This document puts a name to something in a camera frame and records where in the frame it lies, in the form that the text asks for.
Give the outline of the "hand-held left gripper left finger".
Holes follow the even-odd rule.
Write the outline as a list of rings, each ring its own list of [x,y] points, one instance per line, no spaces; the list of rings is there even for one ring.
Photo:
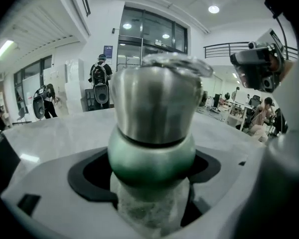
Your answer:
[[[107,149],[39,164],[1,194],[34,239],[148,239],[117,212]]]

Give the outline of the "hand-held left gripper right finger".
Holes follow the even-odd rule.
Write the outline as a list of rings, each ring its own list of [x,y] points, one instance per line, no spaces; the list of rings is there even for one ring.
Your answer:
[[[255,185],[261,150],[247,156],[212,149],[205,153],[221,163],[217,175],[208,182],[194,184],[199,200],[209,209],[197,220],[164,239],[233,239],[238,217]]]

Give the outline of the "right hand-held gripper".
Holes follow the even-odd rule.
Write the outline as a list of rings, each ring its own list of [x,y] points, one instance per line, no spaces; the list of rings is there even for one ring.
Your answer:
[[[272,93],[279,85],[280,74],[269,70],[269,53],[285,60],[283,44],[270,28],[256,41],[249,42],[248,48],[231,54],[230,62],[245,88]]]

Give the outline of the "dark metal canister body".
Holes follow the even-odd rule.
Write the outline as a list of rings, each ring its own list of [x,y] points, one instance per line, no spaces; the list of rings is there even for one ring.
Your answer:
[[[159,239],[181,228],[195,151],[192,135],[173,146],[149,147],[113,129],[110,190],[117,194],[118,213],[142,236]]]

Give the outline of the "person's right forearm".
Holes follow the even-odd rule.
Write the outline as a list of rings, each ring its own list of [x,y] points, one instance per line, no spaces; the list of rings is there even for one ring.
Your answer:
[[[279,67],[279,86],[282,84],[282,81],[284,80],[284,78],[287,76],[287,74],[289,73],[289,71],[296,65],[297,60],[296,61],[291,61],[291,60],[284,60],[282,62],[282,64]]]

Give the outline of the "person's right hand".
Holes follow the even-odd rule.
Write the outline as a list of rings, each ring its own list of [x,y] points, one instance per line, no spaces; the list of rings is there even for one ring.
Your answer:
[[[269,60],[270,60],[269,70],[271,72],[281,74],[285,67],[284,59],[281,58],[280,56],[275,56],[273,53],[269,53]]]

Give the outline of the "black balcony railing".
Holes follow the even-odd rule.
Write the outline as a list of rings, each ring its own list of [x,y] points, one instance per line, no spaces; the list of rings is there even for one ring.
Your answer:
[[[228,42],[214,45],[204,46],[204,57],[216,58],[216,57],[230,57],[232,54],[244,50],[248,50],[249,42]],[[289,60],[298,59],[298,50],[293,47],[287,47]]]

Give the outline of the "person's grey shirt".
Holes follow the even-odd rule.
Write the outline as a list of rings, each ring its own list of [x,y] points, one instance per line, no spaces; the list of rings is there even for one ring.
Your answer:
[[[299,57],[273,96],[287,121],[288,133],[299,134]]]

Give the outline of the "glass entrance door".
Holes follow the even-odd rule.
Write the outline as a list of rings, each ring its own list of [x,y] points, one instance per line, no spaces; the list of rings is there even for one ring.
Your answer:
[[[187,28],[144,9],[124,7],[118,33],[116,70],[139,66],[150,54],[188,52]]]

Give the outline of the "white foam box stack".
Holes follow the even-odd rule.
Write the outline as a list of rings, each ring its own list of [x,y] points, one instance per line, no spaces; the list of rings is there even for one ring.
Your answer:
[[[53,103],[59,117],[86,112],[85,90],[89,88],[84,80],[84,62],[80,59],[67,60],[65,64],[43,71],[44,84],[52,84],[56,99]]]

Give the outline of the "dark framed window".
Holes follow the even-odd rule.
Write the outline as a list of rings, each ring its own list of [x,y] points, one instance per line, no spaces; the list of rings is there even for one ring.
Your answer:
[[[14,73],[14,91],[18,110],[23,109],[27,114],[27,106],[32,103],[32,97],[43,84],[43,71],[52,65],[52,56],[44,57]]]

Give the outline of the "black grey backpack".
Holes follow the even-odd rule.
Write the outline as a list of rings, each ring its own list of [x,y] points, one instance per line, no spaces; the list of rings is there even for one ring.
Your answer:
[[[94,86],[105,85],[108,81],[108,75],[104,66],[96,65],[92,71],[92,83]]]

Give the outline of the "fluorescent ceiling light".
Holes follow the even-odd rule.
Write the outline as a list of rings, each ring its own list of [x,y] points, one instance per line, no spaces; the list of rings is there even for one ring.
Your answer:
[[[0,48],[0,58],[2,57],[2,55],[10,48],[10,46],[13,44],[14,42],[12,40],[7,40]]]

